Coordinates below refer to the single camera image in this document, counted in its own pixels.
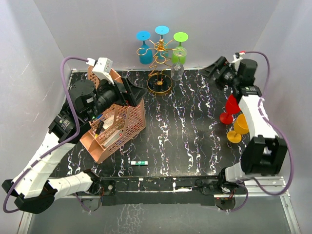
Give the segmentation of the green wine glass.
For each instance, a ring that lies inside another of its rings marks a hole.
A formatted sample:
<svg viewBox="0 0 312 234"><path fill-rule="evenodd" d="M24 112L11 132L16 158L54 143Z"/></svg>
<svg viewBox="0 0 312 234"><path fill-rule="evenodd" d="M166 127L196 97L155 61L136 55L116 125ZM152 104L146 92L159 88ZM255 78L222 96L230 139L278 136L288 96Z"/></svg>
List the green wine glass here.
<svg viewBox="0 0 312 234"><path fill-rule="evenodd" d="M185 64L188 52L186 48L182 46L182 43L188 40L188 34L185 32L177 32L174 34L174 40L178 42L178 46L173 49L171 57L172 64L178 62L181 64Z"/></svg>

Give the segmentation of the clear wine glass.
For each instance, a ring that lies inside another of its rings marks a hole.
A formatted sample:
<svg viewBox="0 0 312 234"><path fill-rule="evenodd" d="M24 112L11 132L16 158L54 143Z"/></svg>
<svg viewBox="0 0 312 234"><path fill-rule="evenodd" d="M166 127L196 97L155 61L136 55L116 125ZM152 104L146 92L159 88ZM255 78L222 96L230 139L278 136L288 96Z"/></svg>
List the clear wine glass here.
<svg viewBox="0 0 312 234"><path fill-rule="evenodd" d="M171 66L171 79L174 81L178 81L182 78L184 73L184 66L181 63L174 63Z"/></svg>

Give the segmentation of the red wine glass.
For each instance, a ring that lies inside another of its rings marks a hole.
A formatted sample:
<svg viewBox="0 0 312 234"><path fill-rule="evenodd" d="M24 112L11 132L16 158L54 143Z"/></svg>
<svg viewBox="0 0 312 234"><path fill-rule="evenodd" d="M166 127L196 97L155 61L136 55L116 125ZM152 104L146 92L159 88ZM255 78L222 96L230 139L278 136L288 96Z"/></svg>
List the red wine glass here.
<svg viewBox="0 0 312 234"><path fill-rule="evenodd" d="M233 115L240 112L236 98L231 94L225 105L226 112L220 115L220 121L224 124L231 124L233 122Z"/></svg>

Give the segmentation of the yellow wine glass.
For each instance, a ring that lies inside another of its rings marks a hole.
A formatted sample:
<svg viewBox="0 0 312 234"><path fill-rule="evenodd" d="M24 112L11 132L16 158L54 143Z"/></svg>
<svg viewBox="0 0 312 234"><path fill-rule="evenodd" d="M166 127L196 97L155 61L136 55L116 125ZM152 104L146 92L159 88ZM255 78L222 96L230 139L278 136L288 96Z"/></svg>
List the yellow wine glass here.
<svg viewBox="0 0 312 234"><path fill-rule="evenodd" d="M249 132L249 128L244 114L240 114L234 122L234 129L227 133L227 139L231 143L239 143L242 140L242 135Z"/></svg>

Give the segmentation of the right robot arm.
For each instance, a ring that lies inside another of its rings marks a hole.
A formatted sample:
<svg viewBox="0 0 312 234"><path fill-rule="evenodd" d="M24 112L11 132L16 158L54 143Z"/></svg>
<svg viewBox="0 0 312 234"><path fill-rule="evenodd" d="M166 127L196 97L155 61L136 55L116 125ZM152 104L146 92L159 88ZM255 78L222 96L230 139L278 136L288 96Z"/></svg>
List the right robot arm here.
<svg viewBox="0 0 312 234"><path fill-rule="evenodd" d="M236 53L232 62L221 56L199 71L202 76L213 78L220 90L225 86L232 88L226 111L220 115L222 123L234 125L227 139L239 143L242 135L250 135L240 161L218 174L217 187L225 194L233 190L237 182L278 174L289 151L284 136L269 123L264 98L259 87L254 85L257 62L242 58L243 54Z"/></svg>

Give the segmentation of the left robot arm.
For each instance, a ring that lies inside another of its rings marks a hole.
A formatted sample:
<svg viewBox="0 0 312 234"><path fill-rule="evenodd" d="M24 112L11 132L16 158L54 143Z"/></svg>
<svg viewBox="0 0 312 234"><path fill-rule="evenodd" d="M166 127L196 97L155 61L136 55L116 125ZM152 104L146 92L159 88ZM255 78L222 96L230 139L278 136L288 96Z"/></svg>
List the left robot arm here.
<svg viewBox="0 0 312 234"><path fill-rule="evenodd" d="M66 89L66 101L50 124L41 147L17 177L2 183L7 193L4 212L10 212L6 208L10 196L16 198L17 211L40 214L64 196L78 192L98 193L100 178L90 169L56 179L51 179L50 175L65 154L91 129L90 121L114 104L137 107L146 93L145 87L133 84L126 76L121 77L121 82L101 80L98 86L88 79L78 80Z"/></svg>

